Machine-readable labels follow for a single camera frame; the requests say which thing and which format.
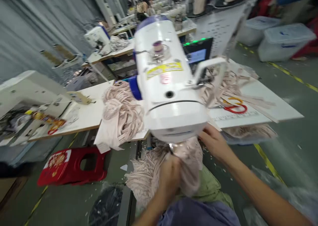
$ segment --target display screen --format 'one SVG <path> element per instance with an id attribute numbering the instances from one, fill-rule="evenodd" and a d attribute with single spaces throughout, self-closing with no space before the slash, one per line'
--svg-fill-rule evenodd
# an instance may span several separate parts
<path id="1" fill-rule="evenodd" d="M 198 50 L 190 54 L 187 54 L 186 57 L 188 58 L 189 64 L 192 64 L 195 62 L 205 60 L 205 53 L 206 53 L 206 49 L 202 49 L 202 50 Z"/>

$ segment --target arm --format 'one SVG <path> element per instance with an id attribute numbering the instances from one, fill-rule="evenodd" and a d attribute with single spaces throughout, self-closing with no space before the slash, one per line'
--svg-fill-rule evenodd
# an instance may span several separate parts
<path id="1" fill-rule="evenodd" d="M 145 211 L 133 223 L 133 226 L 157 225 L 160 216 L 168 208 L 179 188 L 181 179 L 180 167 L 181 160 L 172 155 L 162 164 L 159 188 Z"/>
<path id="2" fill-rule="evenodd" d="M 225 139 L 213 126 L 208 124 L 199 138 L 206 145 L 209 152 L 225 165 L 269 225 L 312 225 L 297 209 L 253 174 L 237 158 Z"/>

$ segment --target curtain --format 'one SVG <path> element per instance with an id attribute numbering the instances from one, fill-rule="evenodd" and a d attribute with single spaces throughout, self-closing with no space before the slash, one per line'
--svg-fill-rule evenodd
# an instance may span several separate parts
<path id="1" fill-rule="evenodd" d="M 39 52 L 58 43 L 73 54 L 92 52 L 84 34 L 103 20 L 94 0 L 0 0 L 0 82 L 36 70 L 64 84 L 80 65 L 65 70 Z"/>

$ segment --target clear plastic bin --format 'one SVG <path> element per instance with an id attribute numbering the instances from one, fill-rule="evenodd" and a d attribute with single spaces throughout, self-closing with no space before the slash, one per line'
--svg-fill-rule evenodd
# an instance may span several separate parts
<path id="1" fill-rule="evenodd" d="M 249 19 L 238 33 L 238 42 L 247 46 L 258 45 L 264 37 L 264 30 L 278 26 L 280 22 L 280 19 L 264 16 Z"/>
<path id="2" fill-rule="evenodd" d="M 250 144 L 260 144 L 261 142 L 272 140 L 273 138 L 266 138 L 258 134 L 253 134 L 244 138 L 235 138 L 226 132 L 221 132 L 222 136 L 229 145 L 250 145 Z"/>
<path id="3" fill-rule="evenodd" d="M 288 60 L 314 39 L 316 35 L 301 23 L 269 28 L 264 31 L 258 55 L 262 62 Z"/>

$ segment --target plastic bag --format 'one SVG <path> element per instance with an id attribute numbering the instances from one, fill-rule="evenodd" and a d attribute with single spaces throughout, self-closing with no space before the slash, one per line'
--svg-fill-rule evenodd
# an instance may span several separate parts
<path id="1" fill-rule="evenodd" d="M 102 191 L 88 217 L 89 226 L 117 226 L 123 191 L 110 186 Z"/>
<path id="2" fill-rule="evenodd" d="M 265 171 L 257 169 L 254 166 L 252 166 L 252 171 L 272 190 L 306 216 L 314 225 L 318 225 L 318 190 L 307 190 L 296 187 L 288 188 Z M 254 207 L 246 207 L 243 209 L 243 212 L 249 226 L 268 225 Z"/>

